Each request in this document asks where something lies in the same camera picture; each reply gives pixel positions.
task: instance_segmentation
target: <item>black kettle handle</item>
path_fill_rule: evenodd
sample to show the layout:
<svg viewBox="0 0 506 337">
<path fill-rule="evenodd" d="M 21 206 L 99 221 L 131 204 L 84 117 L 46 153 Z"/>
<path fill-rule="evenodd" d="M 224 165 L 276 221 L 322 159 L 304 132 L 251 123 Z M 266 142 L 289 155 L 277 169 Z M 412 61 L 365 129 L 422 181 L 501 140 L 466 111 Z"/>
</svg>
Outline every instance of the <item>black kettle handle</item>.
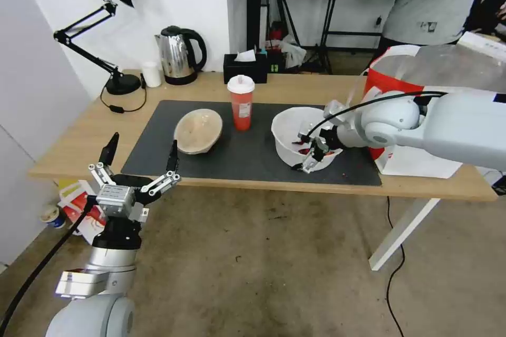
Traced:
<svg viewBox="0 0 506 337">
<path fill-rule="evenodd" d="M 207 50 L 204 40 L 202 39 L 200 34 L 198 34 L 196 31 L 192 29 L 181 29 L 181 34 L 185 39 L 186 38 L 194 39 L 195 41 L 198 42 L 200 51 L 202 52 L 202 59 L 200 60 L 199 63 L 195 62 L 195 54 L 193 52 L 193 47 L 191 46 L 191 44 L 188 45 L 188 51 L 190 53 L 190 64 L 194 65 L 195 71 L 201 71 L 207 61 Z"/>
</svg>

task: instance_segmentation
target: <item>white table leg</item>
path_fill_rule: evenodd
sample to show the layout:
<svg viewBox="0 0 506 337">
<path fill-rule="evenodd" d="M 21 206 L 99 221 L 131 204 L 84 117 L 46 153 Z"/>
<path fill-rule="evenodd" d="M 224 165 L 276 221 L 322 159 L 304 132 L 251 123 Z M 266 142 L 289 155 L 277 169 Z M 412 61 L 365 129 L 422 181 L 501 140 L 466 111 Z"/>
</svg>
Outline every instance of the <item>white table leg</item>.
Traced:
<svg viewBox="0 0 506 337">
<path fill-rule="evenodd" d="M 412 231 L 422 222 L 429 214 L 440 199 L 417 199 L 413 205 L 404 212 L 401 219 L 395 224 L 394 228 L 385 237 L 381 245 L 369 258 L 371 270 L 378 271 L 381 266 L 390 258 L 390 256 L 398 249 L 404 240 Z"/>
</svg>

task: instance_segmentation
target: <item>wooden bowl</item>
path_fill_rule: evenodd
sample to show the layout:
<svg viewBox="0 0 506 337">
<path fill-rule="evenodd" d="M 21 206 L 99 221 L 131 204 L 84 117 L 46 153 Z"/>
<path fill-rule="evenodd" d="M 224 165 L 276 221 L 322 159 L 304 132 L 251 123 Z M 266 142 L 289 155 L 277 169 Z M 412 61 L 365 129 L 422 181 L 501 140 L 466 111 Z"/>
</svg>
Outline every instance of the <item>wooden bowl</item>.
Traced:
<svg viewBox="0 0 506 337">
<path fill-rule="evenodd" d="M 198 109 L 184 115 L 176 125 L 174 139 L 185 154 L 207 153 L 221 134 L 223 120 L 210 109 Z"/>
</svg>

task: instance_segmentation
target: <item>stainless steel kettle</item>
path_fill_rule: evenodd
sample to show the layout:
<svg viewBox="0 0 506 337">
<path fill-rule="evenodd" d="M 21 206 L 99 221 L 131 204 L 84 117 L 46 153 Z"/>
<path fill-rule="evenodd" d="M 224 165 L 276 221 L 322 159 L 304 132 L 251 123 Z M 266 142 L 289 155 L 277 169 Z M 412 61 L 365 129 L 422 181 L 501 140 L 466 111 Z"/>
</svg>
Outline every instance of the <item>stainless steel kettle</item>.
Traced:
<svg viewBox="0 0 506 337">
<path fill-rule="evenodd" d="M 197 78 L 207 60 L 204 40 L 196 31 L 169 26 L 155 35 L 162 61 L 165 81 L 169 84 L 188 84 Z M 202 59 L 195 62 L 195 53 L 190 40 L 198 42 Z"/>
</svg>

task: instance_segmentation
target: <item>desk lamp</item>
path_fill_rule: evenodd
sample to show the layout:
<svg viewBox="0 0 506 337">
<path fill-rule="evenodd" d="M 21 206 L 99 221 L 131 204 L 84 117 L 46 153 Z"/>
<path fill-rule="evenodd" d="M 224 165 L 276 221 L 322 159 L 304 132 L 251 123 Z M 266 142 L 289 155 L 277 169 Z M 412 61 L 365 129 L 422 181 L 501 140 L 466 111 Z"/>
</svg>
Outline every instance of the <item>desk lamp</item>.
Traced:
<svg viewBox="0 0 506 337">
<path fill-rule="evenodd" d="M 82 19 L 76 21 L 75 23 L 67 26 L 65 29 L 61 29 L 53 34 L 54 39 L 60 42 L 61 44 L 69 47 L 76 53 L 82 55 L 86 59 L 92 61 L 98 67 L 106 70 L 111 76 L 105 85 L 105 89 L 111 95 L 124 95 L 135 91 L 137 88 L 141 86 L 141 82 L 139 78 L 135 75 L 123 74 L 118 70 L 118 66 L 106 62 L 90 53 L 88 53 L 83 48 L 76 46 L 72 39 L 76 38 L 80 34 L 86 32 L 87 30 L 97 26 L 101 22 L 107 20 L 108 18 L 113 17 L 116 14 L 117 4 L 112 2 L 112 0 L 104 0 L 105 3 L 96 11 L 90 13 L 87 16 L 84 16 Z M 120 0 L 121 2 L 131 6 L 133 8 L 132 0 Z M 108 13 L 107 16 L 104 16 L 102 19 L 86 26 L 79 27 L 81 23 L 93 17 L 94 15 L 100 13 L 101 11 L 106 11 Z"/>
</svg>

